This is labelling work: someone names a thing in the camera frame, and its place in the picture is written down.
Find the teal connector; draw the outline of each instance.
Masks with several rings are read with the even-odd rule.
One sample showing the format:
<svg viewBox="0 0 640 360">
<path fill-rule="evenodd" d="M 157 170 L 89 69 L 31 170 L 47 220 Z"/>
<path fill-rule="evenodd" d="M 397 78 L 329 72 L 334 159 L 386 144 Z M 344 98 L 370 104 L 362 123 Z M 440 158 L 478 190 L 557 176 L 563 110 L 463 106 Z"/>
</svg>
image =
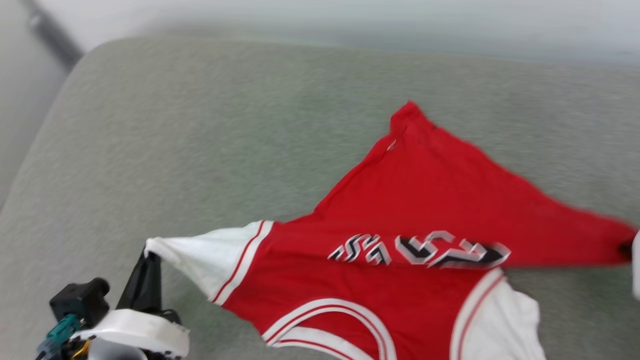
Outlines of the teal connector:
<svg viewBox="0 0 640 360">
<path fill-rule="evenodd" d="M 46 339 L 38 346 L 36 360 L 48 360 L 53 357 L 62 345 L 80 329 L 80 320 L 76 315 L 67 315 L 47 334 Z"/>
</svg>

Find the gray fabric tablecloth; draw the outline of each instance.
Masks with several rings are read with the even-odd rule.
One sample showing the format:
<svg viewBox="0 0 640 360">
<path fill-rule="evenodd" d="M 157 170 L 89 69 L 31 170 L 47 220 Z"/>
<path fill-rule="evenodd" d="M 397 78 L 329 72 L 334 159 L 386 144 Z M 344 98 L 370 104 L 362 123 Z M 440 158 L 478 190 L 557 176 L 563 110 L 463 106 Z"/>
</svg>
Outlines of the gray fabric tablecloth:
<svg viewBox="0 0 640 360">
<path fill-rule="evenodd" d="M 30 359 L 47 302 L 95 276 L 115 305 L 151 236 L 308 213 L 408 99 L 570 204 L 640 219 L 640 72 L 438 54 L 146 38 L 73 71 L 0 215 L 2 357 Z M 191 359 L 328 359 L 267 349 L 164 268 Z M 630 268 L 513 270 L 549 359 L 640 357 Z"/>
</svg>

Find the yellow wire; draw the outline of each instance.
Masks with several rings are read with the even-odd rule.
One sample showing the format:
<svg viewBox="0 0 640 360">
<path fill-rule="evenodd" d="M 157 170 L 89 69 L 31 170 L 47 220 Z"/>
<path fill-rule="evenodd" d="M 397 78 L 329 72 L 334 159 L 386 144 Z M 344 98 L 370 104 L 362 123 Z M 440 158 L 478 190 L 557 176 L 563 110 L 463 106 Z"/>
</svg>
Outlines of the yellow wire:
<svg viewBox="0 0 640 360">
<path fill-rule="evenodd" d="M 79 356 L 85 355 L 88 351 L 89 351 L 89 344 L 91 343 L 91 340 L 87 340 L 85 341 L 84 345 L 82 346 L 82 348 L 80 350 L 78 350 L 72 357 L 72 360 L 76 360 Z"/>
</svg>

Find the white plastic robot part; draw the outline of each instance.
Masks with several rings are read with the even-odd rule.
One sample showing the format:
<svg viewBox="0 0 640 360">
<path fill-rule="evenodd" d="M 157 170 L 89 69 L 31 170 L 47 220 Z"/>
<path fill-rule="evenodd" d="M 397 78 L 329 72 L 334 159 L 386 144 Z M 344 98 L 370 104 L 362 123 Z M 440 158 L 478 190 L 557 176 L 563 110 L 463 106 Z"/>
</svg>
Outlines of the white plastic robot part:
<svg viewBox="0 0 640 360">
<path fill-rule="evenodd" d="M 640 231 L 632 245 L 632 266 L 634 272 L 634 296 L 640 300 Z"/>
<path fill-rule="evenodd" d="M 132 309 L 113 310 L 94 328 L 79 331 L 72 338 L 76 336 L 84 340 L 95 336 L 112 343 L 166 354 L 170 359 L 185 359 L 189 353 L 189 329 L 160 316 Z"/>
</svg>

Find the red stripe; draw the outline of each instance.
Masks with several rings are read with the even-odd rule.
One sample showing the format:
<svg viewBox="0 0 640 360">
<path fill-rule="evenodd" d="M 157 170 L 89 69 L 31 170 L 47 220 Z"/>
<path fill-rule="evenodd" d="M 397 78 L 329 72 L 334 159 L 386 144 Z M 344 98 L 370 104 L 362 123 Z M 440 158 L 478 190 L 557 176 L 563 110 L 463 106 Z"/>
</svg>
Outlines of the red stripe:
<svg viewBox="0 0 640 360">
<path fill-rule="evenodd" d="M 278 342 L 281 343 L 281 344 L 284 344 L 284 343 L 305 343 L 305 344 L 310 344 L 310 345 L 314 345 L 314 346 L 317 346 L 317 347 L 325 348 L 325 349 L 327 349 L 329 351 L 335 352 L 336 354 L 339 354 L 340 356 L 344 357 L 345 359 L 354 360 L 351 356 L 347 356 L 345 353 L 339 352 L 338 350 L 335 350 L 332 347 L 328 347 L 328 346 L 323 345 L 323 344 L 314 343 L 312 341 L 298 340 L 298 339 L 287 339 L 287 340 L 281 340 L 281 341 L 278 341 Z"/>
<path fill-rule="evenodd" d="M 484 291 L 484 294 L 482 294 L 482 296 L 480 297 L 480 300 L 476 302 L 474 309 L 471 311 L 471 314 L 467 318 L 465 327 L 462 329 L 462 336 L 460 336 L 460 343 L 458 344 L 458 360 L 462 359 L 462 345 L 465 343 L 465 335 L 467 335 L 467 329 L 471 324 L 471 320 L 473 320 L 474 316 L 476 315 L 476 312 L 480 308 L 480 305 L 482 305 L 486 296 L 489 295 L 489 293 L 493 290 L 493 288 L 495 288 L 498 285 L 498 283 L 500 283 L 500 281 L 503 279 L 504 279 L 504 275 L 500 276 L 498 279 L 496 279 L 496 281 L 493 282 L 493 284 L 491 284 L 491 286 L 489 286 L 487 290 Z"/>
<path fill-rule="evenodd" d="M 260 227 L 258 227 L 258 232 L 255 234 L 255 236 L 253 238 L 251 238 L 251 240 L 249 240 L 246 245 L 244 246 L 244 249 L 242 250 L 242 254 L 240 255 L 240 259 L 238 260 L 238 264 L 236 264 L 236 268 L 234 269 L 234 272 L 231 273 L 231 276 L 227 279 L 227 281 L 224 283 L 224 285 L 220 288 L 220 290 L 218 290 L 218 294 L 216 294 L 216 297 L 213 298 L 212 302 L 216 302 L 216 300 L 218 299 L 218 297 L 220 296 L 220 294 L 222 293 L 222 290 L 224 290 L 227 285 L 229 285 L 229 283 L 231 282 L 231 280 L 233 280 L 234 276 L 236 276 L 236 273 L 238 271 L 238 268 L 240 267 L 240 264 L 242 263 L 242 260 L 244 259 L 244 254 L 246 254 L 246 250 L 248 249 L 249 245 L 251 244 L 251 242 L 253 242 L 253 240 L 255 240 L 258 235 L 260 235 L 260 232 L 262 231 L 262 225 L 264 225 L 264 221 L 260 222 Z"/>
<path fill-rule="evenodd" d="M 312 313 L 312 312 L 314 312 L 314 311 L 317 311 L 317 310 L 320 310 L 320 309 L 324 309 L 324 308 L 327 308 L 327 307 L 340 307 L 340 308 L 342 308 L 342 309 L 351 310 L 351 311 L 353 311 L 354 313 L 356 313 L 356 314 L 358 314 L 358 315 L 362 316 L 362 318 L 363 318 L 364 320 L 366 320 L 366 321 L 367 321 L 367 323 L 369 323 L 369 325 L 371 325 L 371 327 L 376 331 L 376 334 L 378 335 L 378 337 L 380 337 L 380 341 L 382 342 L 383 356 L 384 356 L 384 358 L 387 358 L 387 344 L 385 344 L 385 340 L 384 340 L 384 338 L 383 338 L 382 334 L 380 334 L 380 331 L 375 327 L 375 325 L 373 325 L 373 324 L 369 321 L 369 319 L 367 319 L 367 317 L 366 317 L 366 316 L 364 316 L 363 314 L 360 314 L 358 311 L 355 311 L 354 309 L 351 309 L 350 307 L 347 307 L 347 306 L 344 306 L 344 305 L 340 305 L 340 304 L 328 304 L 328 305 L 322 305 L 322 306 L 315 307 L 315 308 L 313 308 L 313 309 L 311 309 L 311 310 L 305 311 L 304 313 L 302 313 L 302 314 L 300 314 L 300 315 L 296 316 L 295 318 L 291 319 L 291 320 L 290 320 L 290 321 L 288 321 L 286 324 L 284 324 L 281 328 L 279 328 L 279 329 L 274 333 L 274 335 L 272 335 L 270 338 L 268 338 L 265 342 L 266 342 L 266 343 L 269 343 L 271 340 L 273 340 L 273 338 L 277 337 L 277 336 L 280 334 L 280 332 L 282 331 L 282 329 L 286 328 L 287 326 L 289 326 L 291 323 L 295 322 L 297 319 L 301 318 L 302 316 L 305 316 L 305 315 L 307 315 L 307 314 L 309 314 L 309 313 Z"/>
</svg>

